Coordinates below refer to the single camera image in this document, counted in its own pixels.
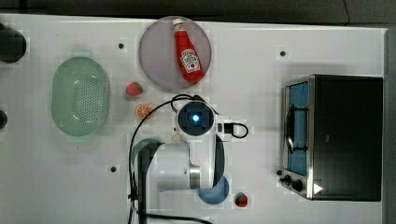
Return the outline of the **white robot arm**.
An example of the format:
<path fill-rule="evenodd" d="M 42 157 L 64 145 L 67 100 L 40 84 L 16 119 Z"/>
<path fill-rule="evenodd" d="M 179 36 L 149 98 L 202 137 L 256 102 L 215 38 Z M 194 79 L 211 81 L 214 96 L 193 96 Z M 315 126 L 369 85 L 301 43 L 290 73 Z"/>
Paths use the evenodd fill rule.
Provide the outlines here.
<path fill-rule="evenodd" d="M 177 111 L 175 123 L 179 143 L 149 142 L 134 159 L 138 224 L 170 219 L 161 214 L 162 192 L 212 189 L 223 177 L 225 156 L 214 110 L 191 101 Z"/>

